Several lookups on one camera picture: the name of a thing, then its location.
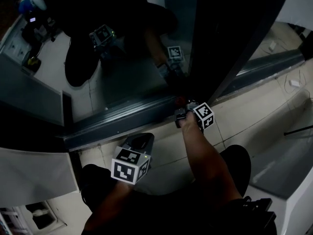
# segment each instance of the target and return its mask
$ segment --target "knee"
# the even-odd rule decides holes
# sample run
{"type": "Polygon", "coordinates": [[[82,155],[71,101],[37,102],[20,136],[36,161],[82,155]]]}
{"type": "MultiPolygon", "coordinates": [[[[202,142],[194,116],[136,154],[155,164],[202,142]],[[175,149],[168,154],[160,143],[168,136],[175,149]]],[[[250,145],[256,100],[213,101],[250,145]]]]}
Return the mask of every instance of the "knee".
{"type": "Polygon", "coordinates": [[[233,144],[229,146],[226,151],[229,151],[229,154],[233,157],[240,157],[250,161],[250,156],[247,150],[238,144],[233,144]]]}

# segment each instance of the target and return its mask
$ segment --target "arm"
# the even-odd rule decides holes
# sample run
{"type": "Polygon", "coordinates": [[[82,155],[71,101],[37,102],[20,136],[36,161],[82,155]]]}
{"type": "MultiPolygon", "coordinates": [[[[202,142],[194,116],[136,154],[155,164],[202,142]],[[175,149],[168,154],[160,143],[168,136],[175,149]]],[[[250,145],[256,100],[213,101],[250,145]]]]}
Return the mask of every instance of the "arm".
{"type": "Polygon", "coordinates": [[[94,231],[114,220],[123,210],[133,186],[118,181],[97,210],[87,220],[84,231],[94,231]]]}
{"type": "Polygon", "coordinates": [[[167,56],[162,49],[162,43],[160,36],[149,25],[144,33],[144,40],[148,47],[148,50],[153,58],[154,64],[159,67],[167,62],[167,56]]]}
{"type": "Polygon", "coordinates": [[[191,170],[204,193],[207,204],[218,209],[242,198],[227,165],[200,131],[192,112],[180,121],[191,170]]]}

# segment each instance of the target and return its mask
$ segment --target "metal frame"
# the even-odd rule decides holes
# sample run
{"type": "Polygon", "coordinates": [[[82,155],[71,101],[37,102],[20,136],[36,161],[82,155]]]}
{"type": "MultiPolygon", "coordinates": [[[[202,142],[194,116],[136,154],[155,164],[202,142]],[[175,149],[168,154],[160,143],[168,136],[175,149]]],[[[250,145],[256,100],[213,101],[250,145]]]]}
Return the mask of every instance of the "metal frame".
{"type": "Polygon", "coordinates": [[[305,62],[305,58],[299,49],[250,60],[220,96],[226,96],[232,92],[246,88],[288,67],[299,66],[303,62],[305,62]]]}
{"type": "MultiPolygon", "coordinates": [[[[186,85],[194,99],[210,104],[221,95],[264,39],[284,1],[197,1],[192,69],[189,84],[186,85]]],[[[105,112],[75,124],[65,121],[69,125],[57,131],[59,136],[63,133],[62,138],[56,137],[57,132],[47,131],[49,127],[45,125],[45,134],[42,135],[43,141],[39,146],[59,147],[58,152],[75,150],[143,125],[162,122],[174,114],[175,96],[163,94],[162,98],[156,97],[148,101],[143,101],[141,105],[130,110],[105,112]]],[[[31,142],[28,143],[28,148],[31,148],[31,142]]]]}

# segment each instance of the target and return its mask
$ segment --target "floor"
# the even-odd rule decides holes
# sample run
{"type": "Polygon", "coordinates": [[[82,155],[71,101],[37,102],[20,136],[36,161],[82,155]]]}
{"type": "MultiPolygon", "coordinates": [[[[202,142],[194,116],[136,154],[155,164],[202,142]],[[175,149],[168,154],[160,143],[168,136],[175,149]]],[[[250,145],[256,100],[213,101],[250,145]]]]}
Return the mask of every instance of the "floor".
{"type": "MultiPolygon", "coordinates": [[[[165,4],[164,0],[150,1],[163,6],[165,4]]],[[[114,67],[114,72],[109,72],[110,75],[98,66],[88,82],[79,89],[73,88],[67,83],[64,73],[69,41],[69,37],[61,33],[54,43],[48,42],[44,45],[39,55],[43,61],[42,66],[35,77],[56,90],[71,94],[74,121],[106,110],[112,102],[127,96],[125,91],[129,91],[130,95],[140,94],[163,83],[155,67],[151,65],[151,61],[146,59],[140,64],[134,62],[128,63],[127,66],[121,62],[114,67]],[[129,82],[130,74],[133,77],[144,75],[149,78],[146,79],[149,83],[138,80],[136,86],[132,86],[129,82]],[[125,87],[131,90],[119,90],[119,84],[125,84],[125,87]]],[[[163,42],[166,46],[182,46],[185,55],[183,69],[187,72],[191,53],[190,43],[173,41],[167,37],[163,38],[163,42]]],[[[290,31],[287,25],[275,23],[251,58],[294,49],[300,44],[301,41],[294,36],[294,32],[290,31]],[[269,46],[273,41],[276,42],[276,47],[272,52],[269,46]]],[[[264,152],[297,120],[305,106],[304,102],[311,97],[311,94],[313,94],[313,60],[258,88],[214,106],[216,124],[207,129],[204,135],[219,152],[232,144],[239,144],[245,147],[253,158],[264,152]],[[292,88],[289,85],[290,79],[299,81],[301,88],[292,88]]],[[[153,133],[155,142],[152,168],[136,185],[136,190],[147,194],[167,194],[185,187],[194,180],[181,131],[173,122],[154,126],[142,132],[153,133]]],[[[82,166],[95,164],[110,169],[112,154],[123,140],[120,138],[81,151],[82,166]]],[[[66,228],[54,232],[54,235],[81,233],[91,212],[83,203],[80,193],[73,192],[48,202],[55,214],[67,223],[66,228]]]]}
{"type": "MultiPolygon", "coordinates": [[[[163,36],[162,41],[165,46],[182,47],[185,58],[182,69],[188,72],[191,41],[173,40],[167,36],[163,36]]],[[[39,54],[41,67],[34,77],[57,91],[71,95],[74,122],[105,111],[121,100],[125,102],[126,98],[134,99],[166,86],[151,58],[143,58],[121,60],[109,68],[103,68],[99,63],[90,80],[79,88],[72,87],[66,80],[64,70],[69,42],[70,37],[63,32],[55,42],[46,42],[39,54]]],[[[300,38],[288,25],[275,23],[251,59],[295,49],[300,44],[300,38]],[[273,42],[276,46],[274,51],[270,51],[273,42]]]]}
{"type": "MultiPolygon", "coordinates": [[[[232,144],[242,145],[253,158],[279,139],[301,115],[313,94],[313,60],[310,60],[276,79],[213,107],[216,124],[205,131],[205,136],[222,152],[232,144]],[[289,85],[297,80],[301,88],[289,85]]],[[[147,194],[166,194],[183,188],[193,180],[182,134],[170,122],[143,130],[155,136],[153,162],[149,173],[138,183],[137,190],[147,194]]],[[[123,139],[80,152],[82,166],[95,164],[111,167],[112,153],[123,139]]],[[[74,192],[49,201],[52,208],[67,224],[61,235],[79,234],[91,214],[74,192]]]]}

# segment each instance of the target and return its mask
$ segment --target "cable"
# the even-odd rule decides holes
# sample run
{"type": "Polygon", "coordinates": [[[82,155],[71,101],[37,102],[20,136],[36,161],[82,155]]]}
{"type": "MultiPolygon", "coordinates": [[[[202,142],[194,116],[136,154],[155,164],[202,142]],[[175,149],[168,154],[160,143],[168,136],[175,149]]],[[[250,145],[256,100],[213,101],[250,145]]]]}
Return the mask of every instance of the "cable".
{"type": "Polygon", "coordinates": [[[39,56],[39,54],[40,54],[41,50],[43,49],[44,45],[45,45],[44,43],[41,44],[40,49],[39,49],[39,51],[38,51],[36,57],[39,56]]]}
{"type": "MultiPolygon", "coordinates": [[[[305,82],[305,84],[303,85],[302,82],[301,82],[301,74],[303,74],[303,73],[301,72],[301,70],[299,70],[299,84],[300,84],[302,87],[300,88],[300,90],[299,90],[295,95],[293,95],[293,96],[288,100],[288,102],[291,102],[291,103],[292,103],[292,105],[293,105],[293,107],[294,107],[295,109],[296,109],[296,108],[300,108],[301,106],[303,106],[304,104],[306,104],[308,100],[310,100],[311,103],[313,102],[313,98],[311,97],[311,93],[310,93],[307,89],[304,88],[304,87],[306,87],[306,85],[307,85],[307,80],[306,80],[306,78],[305,78],[305,75],[303,74],[303,78],[304,78],[304,82],[305,82]],[[296,95],[298,95],[299,92],[302,92],[302,91],[306,91],[309,96],[308,96],[308,98],[305,99],[299,106],[295,106],[295,105],[294,105],[294,101],[293,101],[292,99],[293,99],[296,95]]],[[[285,78],[284,89],[285,89],[285,92],[286,92],[287,94],[292,94],[297,88],[295,88],[295,89],[294,89],[292,92],[290,92],[290,93],[287,91],[287,89],[286,89],[286,82],[287,82],[287,77],[288,77],[288,75],[289,75],[289,73],[286,75],[286,78],[285,78]]]]}

